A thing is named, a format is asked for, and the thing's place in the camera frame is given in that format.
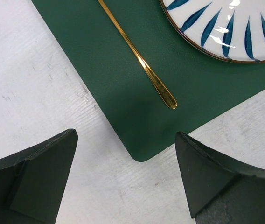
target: white surface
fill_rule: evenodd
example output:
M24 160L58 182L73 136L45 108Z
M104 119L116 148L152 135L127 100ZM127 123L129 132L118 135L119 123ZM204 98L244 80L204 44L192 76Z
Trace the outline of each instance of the white surface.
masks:
M169 6L174 0L163 0L165 6ZM232 32L232 41L229 58L238 61L251 61L245 51L245 32L250 19L250 30L254 58L265 60L265 38L262 30L261 14L265 20L265 1L242 1L242 0L189 0L185 4L168 10L174 23L181 28L187 19L194 13L210 4L198 20L188 28L184 34L201 46L201 37L209 21L220 11L212 31L207 38L204 48L217 56L224 57L222 46L225 33ZM234 14L234 26L232 30L227 25Z
M134 161L30 0L0 0L0 158L79 135L57 224L192 224L174 147ZM265 168L265 91L191 136Z

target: ceramic plate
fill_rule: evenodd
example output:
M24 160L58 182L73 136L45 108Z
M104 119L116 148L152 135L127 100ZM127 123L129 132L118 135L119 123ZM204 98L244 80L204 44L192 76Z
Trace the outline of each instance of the ceramic plate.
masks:
M265 0L160 0L179 33L208 55L265 62Z

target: gold cutlery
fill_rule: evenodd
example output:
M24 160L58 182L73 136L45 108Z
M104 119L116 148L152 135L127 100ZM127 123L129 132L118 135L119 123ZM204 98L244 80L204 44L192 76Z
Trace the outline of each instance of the gold cutlery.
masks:
M143 69L147 73L148 77L150 78L152 84L156 88L157 92L159 93L162 100L165 102L165 104L171 108L175 109L177 107L177 102L173 95L170 93L170 91L166 88L166 86L163 84L163 82L158 78L158 76L155 74L155 72L149 67L149 65L146 63L146 61L143 59L141 54L137 51L133 43L130 41L130 39L127 37L119 23L116 21L113 14L110 12L109 8L106 6L103 0L98 0L99 4L102 6L102 8L105 10L111 21L114 23L117 30L121 33L122 37L128 44L128 46L131 48L139 62L141 63Z

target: green placemat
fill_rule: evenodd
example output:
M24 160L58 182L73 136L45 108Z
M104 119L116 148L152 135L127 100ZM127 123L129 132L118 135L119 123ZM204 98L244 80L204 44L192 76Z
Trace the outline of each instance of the green placemat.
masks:
M218 61L189 45L159 0L105 0L147 63L176 97L163 103L96 0L32 0L137 161L145 161L265 89L264 64Z

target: plate rim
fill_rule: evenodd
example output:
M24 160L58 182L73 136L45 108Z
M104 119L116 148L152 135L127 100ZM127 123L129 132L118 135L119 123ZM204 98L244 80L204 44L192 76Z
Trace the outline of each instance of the plate rim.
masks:
M164 4L163 0L159 0L161 7L164 11L164 13L166 14L166 17L168 18L168 20L170 21L170 23L172 24L172 26L175 28L175 30L180 34L180 36L182 36L190 45L192 45L193 47L195 47L197 50L203 52L204 54L213 57L215 59L221 60L221 61L225 61L225 62L231 62L231 63L239 63L239 64L260 64L260 63L265 63L265 60L263 61L240 61L240 60L234 60L234 59L229 59L226 57L221 57L219 55L216 55L214 53L211 53L210 51L207 51L203 48L201 48L201 46L199 46L198 44L196 44L193 40L191 40L188 36L186 36L183 32L180 31L180 28L176 25L176 23L174 22L174 20L172 19L172 17L170 16L167 7Z

